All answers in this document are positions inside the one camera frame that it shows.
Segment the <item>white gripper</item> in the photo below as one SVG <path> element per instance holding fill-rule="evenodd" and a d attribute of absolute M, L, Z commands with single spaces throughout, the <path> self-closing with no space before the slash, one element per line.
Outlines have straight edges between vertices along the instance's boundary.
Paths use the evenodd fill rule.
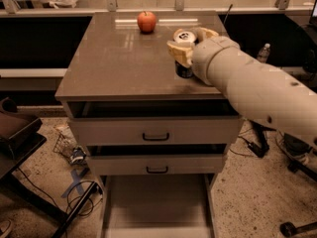
<path fill-rule="evenodd" d="M 191 67 L 193 74 L 205 84 L 210 85 L 207 76 L 209 65 L 214 57 L 228 48 L 239 49 L 240 46 L 228 37 L 219 36 L 211 29 L 193 28 L 199 44 L 168 41 L 168 53 L 182 66 Z"/>

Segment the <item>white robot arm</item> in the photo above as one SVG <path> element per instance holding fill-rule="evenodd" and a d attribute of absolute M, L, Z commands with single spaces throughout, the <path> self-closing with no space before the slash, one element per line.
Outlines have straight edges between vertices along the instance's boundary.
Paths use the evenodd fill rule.
<path fill-rule="evenodd" d="M 317 94 L 287 72 L 262 63 L 211 30 L 196 28 L 197 44 L 169 41 L 168 52 L 242 116 L 287 133 L 311 147 L 317 142 Z"/>

